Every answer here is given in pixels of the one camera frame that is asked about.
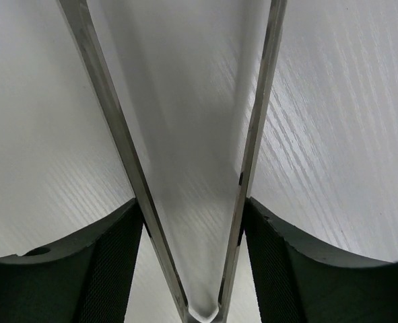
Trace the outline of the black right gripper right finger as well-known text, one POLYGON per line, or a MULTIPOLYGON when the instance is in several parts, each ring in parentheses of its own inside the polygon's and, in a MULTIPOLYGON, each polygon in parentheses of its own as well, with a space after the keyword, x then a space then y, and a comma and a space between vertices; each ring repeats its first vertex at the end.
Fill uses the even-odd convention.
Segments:
POLYGON ((242 224, 262 322, 398 322, 398 262, 332 246, 253 198, 242 224))

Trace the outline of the stainless steel tongs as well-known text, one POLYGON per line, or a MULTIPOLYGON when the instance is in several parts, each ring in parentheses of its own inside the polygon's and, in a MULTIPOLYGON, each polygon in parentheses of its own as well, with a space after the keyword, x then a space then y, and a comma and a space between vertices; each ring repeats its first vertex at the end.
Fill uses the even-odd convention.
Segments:
MULTIPOLYGON (((185 289, 176 269, 174 258, 119 102, 119 97, 98 41, 88 3, 87 1, 59 1, 58 4, 71 30, 86 71, 90 76, 90 81, 114 139, 123 167, 143 212, 148 235, 180 318, 182 322, 197 322, 198 319, 194 317, 189 308, 185 289)), ((213 322, 226 322, 228 319, 243 235, 242 215, 257 165, 257 156, 261 146, 263 127, 275 75, 286 7, 286 1, 272 1, 269 9, 255 101, 242 157, 234 214, 232 216, 218 294, 218 307, 216 315, 212 319, 213 322)))

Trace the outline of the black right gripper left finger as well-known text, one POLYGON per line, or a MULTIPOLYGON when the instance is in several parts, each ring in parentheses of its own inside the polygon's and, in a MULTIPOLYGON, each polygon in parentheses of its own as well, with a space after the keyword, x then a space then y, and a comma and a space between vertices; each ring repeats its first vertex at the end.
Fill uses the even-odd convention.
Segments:
POLYGON ((0 257, 0 322, 124 322, 142 228, 131 199, 60 240, 0 257))

